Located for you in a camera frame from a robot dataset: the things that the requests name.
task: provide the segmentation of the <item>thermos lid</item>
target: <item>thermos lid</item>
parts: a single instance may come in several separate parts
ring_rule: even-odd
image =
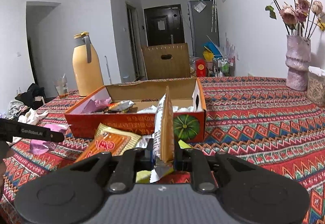
[[[87,31],[81,32],[79,34],[74,35],[74,38],[77,39],[77,38],[80,38],[82,36],[89,36],[89,32],[87,32]]]

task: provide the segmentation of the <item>tablecloth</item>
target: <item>tablecloth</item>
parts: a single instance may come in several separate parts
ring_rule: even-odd
[[[310,194],[310,210],[303,224],[324,224],[324,109],[311,103],[305,92],[286,87],[285,79],[207,77],[200,81],[208,111],[205,141],[193,146],[206,155],[223,150],[299,181]],[[39,125],[66,124],[63,113],[80,99],[74,91],[65,99],[47,103],[38,111],[48,110],[50,114]],[[73,163],[89,140],[74,138],[68,130],[55,151],[42,155],[29,153],[29,143],[22,140],[15,144],[15,155],[5,160],[0,214],[8,223],[21,223],[13,206],[19,187]],[[190,182],[189,174],[175,172],[160,180],[180,182]]]

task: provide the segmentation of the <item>refrigerator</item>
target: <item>refrigerator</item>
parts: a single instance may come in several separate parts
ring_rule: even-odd
[[[192,46],[193,56],[203,57],[204,44],[209,42],[209,38],[219,46],[219,28],[217,23],[217,32],[215,30],[215,22],[213,22],[213,32],[211,32],[212,24],[212,1],[202,1],[206,7],[201,11],[197,12],[194,7],[201,1],[189,0],[188,1],[188,13],[190,16],[191,32],[192,32]],[[215,19],[218,22],[218,15],[215,14]]]

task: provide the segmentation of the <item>vase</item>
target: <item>vase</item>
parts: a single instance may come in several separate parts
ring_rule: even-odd
[[[311,61],[310,40],[297,35],[287,35],[285,64],[289,67],[287,87],[305,91],[308,86],[308,67]]]

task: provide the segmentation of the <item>orange cardboard box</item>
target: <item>orange cardboard box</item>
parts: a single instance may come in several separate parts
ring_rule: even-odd
[[[93,139],[100,123],[139,135],[152,134],[155,128],[155,113],[137,114],[136,112],[152,105],[157,106],[167,86],[169,86],[173,106],[194,107],[194,112],[173,114],[174,134],[183,141],[202,142],[206,105],[198,78],[147,80],[103,86],[66,111],[65,118],[75,137]],[[132,112],[81,114],[90,99],[99,100],[109,97],[113,102],[132,100],[134,102]]]

